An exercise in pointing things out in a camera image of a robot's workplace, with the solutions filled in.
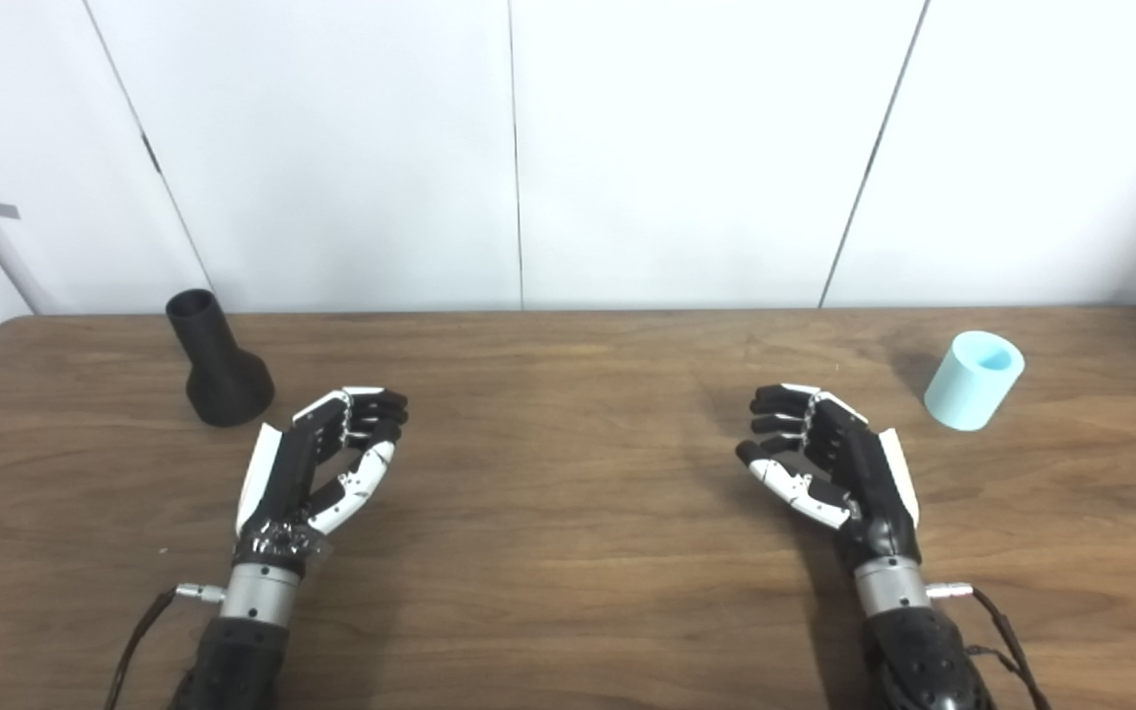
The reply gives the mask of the white and black left hand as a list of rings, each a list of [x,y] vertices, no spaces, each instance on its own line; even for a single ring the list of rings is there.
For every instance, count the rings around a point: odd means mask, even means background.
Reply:
[[[285,431],[262,424],[236,507],[233,562],[304,577],[387,475],[406,423],[401,392],[344,387],[298,410]]]

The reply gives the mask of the white and black right hand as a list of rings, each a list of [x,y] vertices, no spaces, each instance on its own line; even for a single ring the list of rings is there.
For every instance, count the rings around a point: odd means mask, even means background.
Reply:
[[[844,569],[878,558],[921,562],[918,498],[896,431],[828,390],[770,384],[749,404],[752,440],[736,456],[793,511],[833,531]]]

